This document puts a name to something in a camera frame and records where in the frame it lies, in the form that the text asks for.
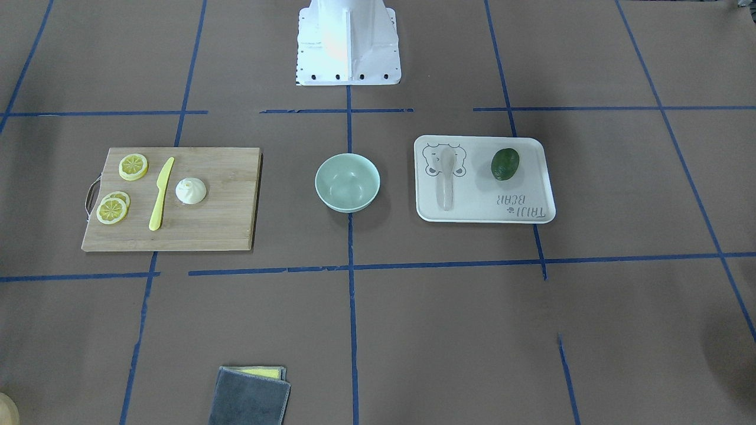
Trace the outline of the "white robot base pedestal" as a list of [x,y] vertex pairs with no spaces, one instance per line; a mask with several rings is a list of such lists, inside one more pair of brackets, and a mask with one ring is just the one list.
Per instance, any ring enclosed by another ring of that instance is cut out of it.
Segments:
[[311,1],[299,11],[298,86],[383,86],[402,80],[395,10],[383,1]]

